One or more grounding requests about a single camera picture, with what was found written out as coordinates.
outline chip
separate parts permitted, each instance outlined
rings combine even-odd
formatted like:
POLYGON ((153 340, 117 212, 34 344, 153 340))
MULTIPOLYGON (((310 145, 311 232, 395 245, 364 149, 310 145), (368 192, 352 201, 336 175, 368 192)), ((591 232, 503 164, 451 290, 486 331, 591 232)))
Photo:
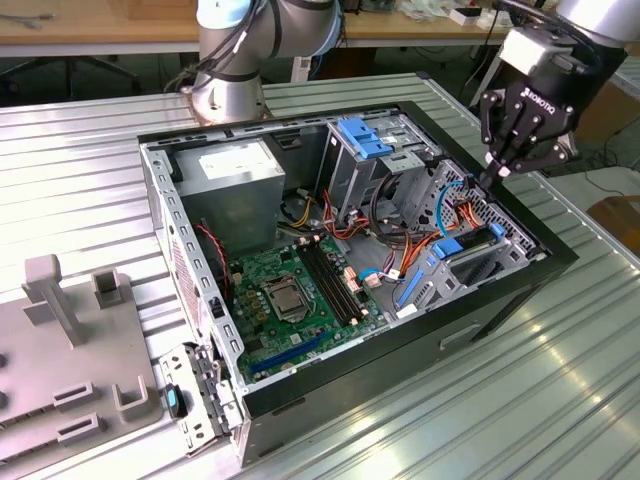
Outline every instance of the chip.
POLYGON ((309 311, 307 298, 293 275, 270 280, 262 287, 281 321, 297 323, 307 315, 309 311))
POLYGON ((280 313, 288 313, 302 305, 302 300, 294 287, 285 287, 273 292, 274 306, 280 313))

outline office chair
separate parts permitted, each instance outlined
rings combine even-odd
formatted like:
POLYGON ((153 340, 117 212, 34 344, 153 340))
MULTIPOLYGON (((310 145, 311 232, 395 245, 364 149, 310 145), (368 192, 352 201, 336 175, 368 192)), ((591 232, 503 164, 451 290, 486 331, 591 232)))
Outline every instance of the office chair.
POLYGON ((45 65, 49 65, 55 62, 63 62, 64 63, 64 73, 65 73, 65 86, 67 91, 67 97, 69 100, 73 100, 74 91, 73 91, 73 75, 77 71, 78 63, 85 63, 87 65, 92 65, 101 70, 106 70, 108 72, 114 73, 121 77, 126 77, 131 80, 131 90, 135 95, 142 93, 142 86, 140 85, 140 79, 135 73, 131 73, 128 70, 125 70, 118 65, 115 65, 106 60, 102 60, 96 57, 89 56, 77 56, 77 57, 38 57, 33 60, 29 60, 27 62, 21 63, 14 67, 5 70, 0 73, 0 85, 10 93, 18 93, 19 87, 18 84, 12 79, 16 75, 19 75, 24 72, 29 72, 36 68, 40 68, 45 65))

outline blue plastic clip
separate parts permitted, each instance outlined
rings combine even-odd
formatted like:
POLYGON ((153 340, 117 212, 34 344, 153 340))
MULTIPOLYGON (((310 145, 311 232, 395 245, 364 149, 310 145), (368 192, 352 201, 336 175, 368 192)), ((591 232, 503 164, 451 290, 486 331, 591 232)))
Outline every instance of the blue plastic clip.
POLYGON ((492 223, 489 226, 489 230, 491 231, 491 233, 493 233, 496 236, 498 240, 502 240, 502 237, 504 237, 504 234, 505 234, 504 227, 499 223, 492 223))
POLYGON ((450 257, 462 250, 464 250, 462 245, 460 245, 455 238, 445 238, 433 246, 433 253, 435 253, 440 260, 450 257))
POLYGON ((360 118, 340 120, 338 127, 351 145, 358 149, 364 159, 382 157, 393 153, 393 148, 383 143, 373 128, 360 118))

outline label sticker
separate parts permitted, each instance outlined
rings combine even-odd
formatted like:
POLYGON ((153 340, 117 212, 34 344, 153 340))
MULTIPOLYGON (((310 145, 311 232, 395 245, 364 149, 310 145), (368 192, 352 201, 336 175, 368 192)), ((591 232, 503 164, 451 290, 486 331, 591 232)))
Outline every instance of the label sticker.
POLYGON ((408 317, 412 313, 416 313, 417 311, 418 309, 416 308, 416 306, 413 303, 410 303, 409 305, 404 307, 402 310, 398 311, 396 315, 398 316, 398 318, 404 318, 404 317, 408 317))
POLYGON ((274 161, 258 142, 203 155, 200 166, 209 180, 238 175, 255 170, 276 168, 274 161))

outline blue component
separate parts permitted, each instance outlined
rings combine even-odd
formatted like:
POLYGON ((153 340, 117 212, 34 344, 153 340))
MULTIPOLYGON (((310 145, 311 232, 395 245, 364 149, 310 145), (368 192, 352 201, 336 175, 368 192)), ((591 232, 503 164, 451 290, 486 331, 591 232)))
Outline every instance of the blue component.
POLYGON ((344 15, 340 12, 340 2, 333 2, 333 23, 331 24, 331 30, 329 35, 325 39, 322 46, 312 56, 324 55, 338 43, 338 37, 340 37, 340 26, 344 22, 344 15))
POLYGON ((445 238, 433 246, 433 253, 435 253, 440 260, 450 257, 462 250, 464 250, 462 245, 460 245, 455 238, 445 238))
POLYGON ((291 360, 294 357, 299 355, 304 355, 307 352, 315 350, 323 338, 325 338, 329 332, 323 332, 320 335, 312 338, 311 340, 307 340, 300 345, 290 348, 289 350, 279 353, 278 355, 274 355, 273 357, 267 358, 266 360, 262 360, 258 363, 251 365, 251 373, 262 372, 263 370, 267 370, 271 367, 275 367, 276 365, 281 365, 288 360, 291 360))
POLYGON ((491 233, 493 233, 496 236, 498 240, 502 240, 502 237, 504 237, 504 234, 505 234, 504 227, 499 223, 492 223, 491 226, 489 227, 489 230, 491 231, 491 233))
POLYGON ((172 389, 167 392, 167 401, 169 402, 169 408, 175 407, 176 405, 178 405, 178 399, 176 397, 175 390, 172 389))
POLYGON ((416 274, 411 279, 411 282, 409 282, 409 285, 407 285, 407 288, 402 293, 400 300, 398 300, 399 307, 401 307, 404 304, 404 302, 407 301, 407 298, 409 298, 409 295, 411 295, 411 292, 415 290, 416 285, 418 285, 418 282, 422 278, 422 275, 424 275, 424 272, 422 271, 421 268, 419 268, 416 274))
POLYGON ((345 137, 356 147, 362 158, 382 157, 393 153, 393 148, 382 143, 373 128, 369 128, 360 118, 340 120, 338 127, 345 137))

